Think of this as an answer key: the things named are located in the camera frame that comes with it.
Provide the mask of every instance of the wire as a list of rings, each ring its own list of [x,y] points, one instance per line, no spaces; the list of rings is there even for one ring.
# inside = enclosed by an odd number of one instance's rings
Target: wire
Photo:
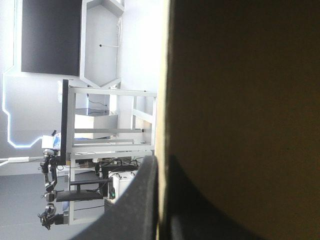
[[[128,164],[128,165],[131,165],[131,166],[135,166],[135,165],[133,165],[133,164],[130,164],[130,163],[128,163],[128,162],[125,162],[125,161],[123,161],[123,163],[124,163],[124,164]]]
[[[88,112],[88,114],[106,114],[107,112],[106,111],[109,111],[109,113],[113,114],[114,113],[108,109],[104,109],[105,111],[104,112],[101,112],[101,111],[91,111],[91,112]]]
[[[105,205],[93,206],[93,207],[86,207],[86,208],[75,209],[74,211],[86,210],[86,209],[96,209],[96,208],[101,208],[101,207],[104,207],[104,206],[105,206]]]
[[[89,100],[89,102],[90,103],[93,103],[93,104],[101,104],[101,105],[103,105],[103,106],[108,106],[107,104],[103,104],[102,102],[99,102],[99,101],[91,101],[91,100]]]
[[[76,168],[80,168],[82,166],[70,167],[70,166],[64,165],[64,167],[67,168],[67,169],[76,169]]]
[[[76,154],[86,155],[86,154],[97,154],[97,153],[94,151],[88,151],[88,152],[76,152]]]

